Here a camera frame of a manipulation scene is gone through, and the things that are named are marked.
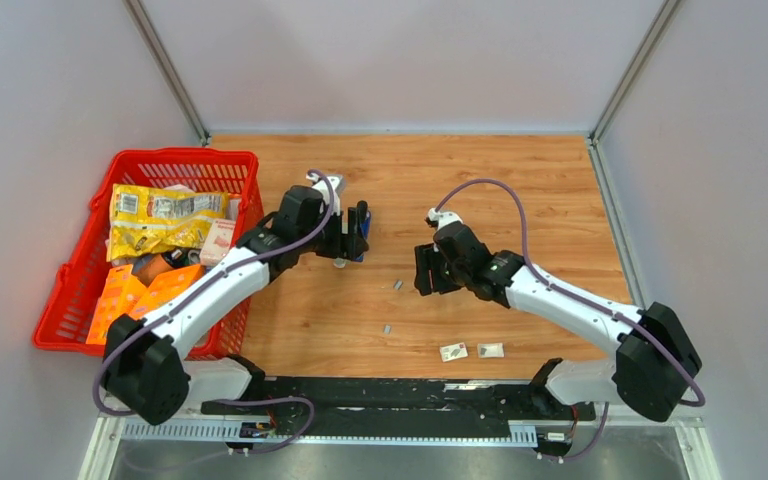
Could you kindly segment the staple box with red mark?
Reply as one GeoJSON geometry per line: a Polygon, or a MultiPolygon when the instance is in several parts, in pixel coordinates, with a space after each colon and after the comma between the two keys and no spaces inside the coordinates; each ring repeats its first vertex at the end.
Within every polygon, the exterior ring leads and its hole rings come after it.
{"type": "Polygon", "coordinates": [[[469,356],[468,348],[463,342],[441,346],[439,353],[443,363],[464,359],[469,356]]]}

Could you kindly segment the small grey staple box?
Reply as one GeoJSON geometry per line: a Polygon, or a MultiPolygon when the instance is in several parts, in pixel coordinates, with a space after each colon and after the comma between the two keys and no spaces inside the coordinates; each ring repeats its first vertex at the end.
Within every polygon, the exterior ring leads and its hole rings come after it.
{"type": "Polygon", "coordinates": [[[504,358],[505,351],[502,343],[483,343],[477,345],[478,357],[481,359],[504,358]]]}

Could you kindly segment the blue black stapler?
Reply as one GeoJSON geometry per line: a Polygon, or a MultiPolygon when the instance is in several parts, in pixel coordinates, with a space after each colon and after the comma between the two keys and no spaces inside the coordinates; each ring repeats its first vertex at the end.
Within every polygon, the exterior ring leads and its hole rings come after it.
{"type": "MultiPolygon", "coordinates": [[[[371,226],[371,219],[372,219],[372,214],[371,214],[371,212],[370,212],[370,211],[367,211],[367,212],[366,212],[366,214],[365,214],[365,217],[364,217],[363,221],[362,221],[362,222],[361,222],[361,224],[360,224],[360,232],[361,232],[361,236],[362,236],[362,239],[363,239],[365,242],[368,242],[368,238],[369,238],[369,232],[370,232],[370,226],[371,226]]],[[[360,254],[360,255],[359,255],[357,258],[356,258],[356,261],[357,261],[357,262],[362,262],[362,261],[364,260],[364,255],[365,255],[365,253],[366,253],[368,250],[369,250],[369,248],[366,248],[366,249],[364,250],[364,252],[363,252],[362,254],[360,254]]]]}

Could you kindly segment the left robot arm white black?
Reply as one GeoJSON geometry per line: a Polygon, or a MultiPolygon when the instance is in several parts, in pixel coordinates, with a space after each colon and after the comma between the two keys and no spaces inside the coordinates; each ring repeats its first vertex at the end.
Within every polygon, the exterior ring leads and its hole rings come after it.
{"type": "Polygon", "coordinates": [[[245,415],[266,399],[257,372],[236,354],[192,361],[198,341],[220,320],[293,268],[302,255],[359,261],[368,251],[371,212],[365,201],[343,209],[339,186],[321,179],[294,185],[277,210],[245,231],[222,260],[183,293],[147,314],[120,315],[107,333],[92,388],[96,406],[114,416],[137,415],[159,425],[182,409],[228,401],[245,415]],[[116,411],[107,393],[123,404],[116,411]]]}

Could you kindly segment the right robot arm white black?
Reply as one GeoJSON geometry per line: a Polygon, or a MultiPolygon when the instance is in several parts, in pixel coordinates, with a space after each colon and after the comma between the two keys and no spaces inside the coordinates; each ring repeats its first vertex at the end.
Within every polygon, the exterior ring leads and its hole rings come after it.
{"type": "Polygon", "coordinates": [[[544,318],[604,352],[597,361],[553,359],[534,376],[533,410],[558,417],[582,402],[622,403],[642,417],[668,420],[678,406],[700,407],[701,358],[677,313],[654,302],[617,303],[549,274],[523,255],[491,252],[460,220],[436,223],[415,247],[414,286],[423,295],[465,289],[482,301],[544,318]]]}

